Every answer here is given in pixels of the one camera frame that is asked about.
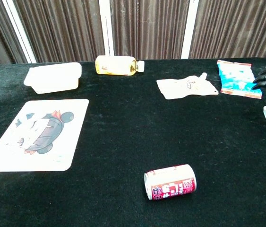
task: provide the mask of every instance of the soda can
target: soda can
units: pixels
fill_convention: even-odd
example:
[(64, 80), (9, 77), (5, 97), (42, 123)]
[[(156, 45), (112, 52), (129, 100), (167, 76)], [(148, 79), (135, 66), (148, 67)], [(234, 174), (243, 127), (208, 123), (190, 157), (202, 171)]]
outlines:
[(144, 174), (144, 183), (149, 200), (192, 193), (197, 187), (196, 176), (188, 164), (149, 171)]

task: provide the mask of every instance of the black tablecloth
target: black tablecloth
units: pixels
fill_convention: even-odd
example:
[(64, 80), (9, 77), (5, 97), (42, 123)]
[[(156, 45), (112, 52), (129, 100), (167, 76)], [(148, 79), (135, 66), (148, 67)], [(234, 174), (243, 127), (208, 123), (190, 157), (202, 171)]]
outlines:
[[(156, 83), (206, 72), (220, 91), (216, 61), (148, 60), (132, 77), (82, 62), (77, 89), (43, 95), (23, 84), (42, 64), (0, 65), (0, 137), (27, 101), (90, 101), (69, 170), (0, 173), (0, 226), (266, 226), (266, 89), (165, 100)], [(143, 174), (185, 163), (197, 190), (150, 201)]]

